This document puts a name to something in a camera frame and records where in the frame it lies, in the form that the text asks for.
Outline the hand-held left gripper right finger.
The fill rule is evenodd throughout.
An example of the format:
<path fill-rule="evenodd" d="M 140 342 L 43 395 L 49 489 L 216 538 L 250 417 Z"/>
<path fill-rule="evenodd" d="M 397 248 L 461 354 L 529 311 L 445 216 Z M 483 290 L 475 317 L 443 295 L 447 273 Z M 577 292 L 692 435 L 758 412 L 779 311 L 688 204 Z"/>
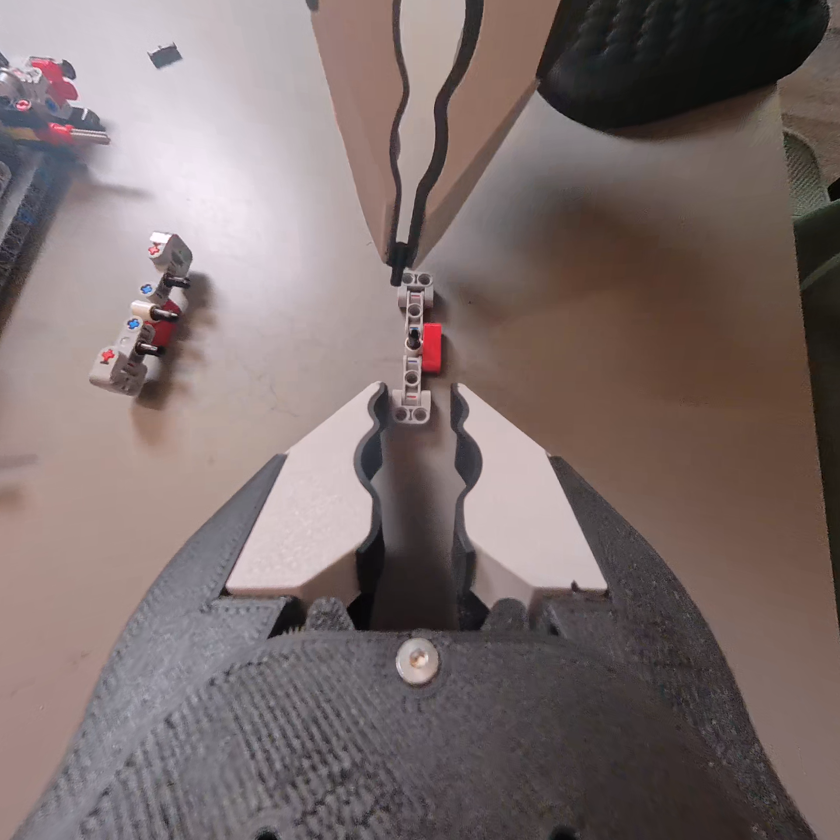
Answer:
<path fill-rule="evenodd" d="M 451 388 L 455 468 L 453 572 L 459 600 L 485 608 L 512 599 L 607 592 L 605 576 L 547 450 L 466 385 Z"/>

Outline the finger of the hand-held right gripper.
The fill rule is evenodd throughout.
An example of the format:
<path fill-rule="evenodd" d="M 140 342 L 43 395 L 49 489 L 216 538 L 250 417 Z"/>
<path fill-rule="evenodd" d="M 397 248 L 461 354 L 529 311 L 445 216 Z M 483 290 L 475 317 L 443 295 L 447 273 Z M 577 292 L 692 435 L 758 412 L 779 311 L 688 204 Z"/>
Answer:
<path fill-rule="evenodd" d="M 309 2 L 333 112 L 373 244 L 390 266 L 402 203 L 400 121 L 410 90 L 401 2 Z"/>
<path fill-rule="evenodd" d="M 396 242 L 419 267 L 474 192 L 538 86 L 557 1 L 401 2 L 409 92 Z"/>

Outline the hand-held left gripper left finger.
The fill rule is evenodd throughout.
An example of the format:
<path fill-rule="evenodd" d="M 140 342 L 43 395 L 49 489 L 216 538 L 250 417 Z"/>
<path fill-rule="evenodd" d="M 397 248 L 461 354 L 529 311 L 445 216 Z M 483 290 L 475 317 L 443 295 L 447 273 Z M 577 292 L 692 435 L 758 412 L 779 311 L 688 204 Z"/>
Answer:
<path fill-rule="evenodd" d="M 371 597 L 384 566 L 382 467 L 385 383 L 368 385 L 288 449 L 226 582 L 245 597 Z"/>

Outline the grey lego beam assembly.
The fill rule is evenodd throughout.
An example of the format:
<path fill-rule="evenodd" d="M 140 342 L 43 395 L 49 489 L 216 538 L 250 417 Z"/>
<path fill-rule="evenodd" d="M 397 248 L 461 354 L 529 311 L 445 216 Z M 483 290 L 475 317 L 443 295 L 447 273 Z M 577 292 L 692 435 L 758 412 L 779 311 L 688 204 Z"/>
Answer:
<path fill-rule="evenodd" d="M 100 350 L 89 373 L 92 385 L 110 393 L 140 394 L 148 362 L 166 355 L 186 313 L 193 252 L 180 235 L 153 232 L 148 257 L 156 278 L 139 286 L 117 338 Z"/>
<path fill-rule="evenodd" d="M 423 271 L 405 270 L 397 289 L 397 305 L 404 317 L 402 379 L 391 389 L 393 419 L 407 427 L 428 423 L 433 408 L 432 393 L 424 384 L 443 366 L 444 332 L 430 319 L 434 308 L 434 279 Z"/>

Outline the lego car model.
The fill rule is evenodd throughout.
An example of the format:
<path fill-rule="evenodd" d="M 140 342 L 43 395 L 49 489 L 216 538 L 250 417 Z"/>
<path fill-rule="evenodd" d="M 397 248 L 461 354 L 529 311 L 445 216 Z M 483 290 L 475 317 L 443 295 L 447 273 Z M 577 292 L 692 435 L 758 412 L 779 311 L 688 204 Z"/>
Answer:
<path fill-rule="evenodd" d="M 78 104 L 77 73 L 67 60 L 1 57 L 2 304 L 67 181 L 94 145 L 111 138 L 99 116 Z"/>

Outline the person's grey shoe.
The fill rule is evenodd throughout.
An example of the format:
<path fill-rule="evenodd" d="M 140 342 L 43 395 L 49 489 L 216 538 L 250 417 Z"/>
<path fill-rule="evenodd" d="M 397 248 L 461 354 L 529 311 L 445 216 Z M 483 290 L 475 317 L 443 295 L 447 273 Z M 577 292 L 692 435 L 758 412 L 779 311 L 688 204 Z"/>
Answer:
<path fill-rule="evenodd" d="M 798 133 L 784 130 L 784 157 L 793 218 L 839 200 L 839 179 L 827 184 L 812 147 Z"/>

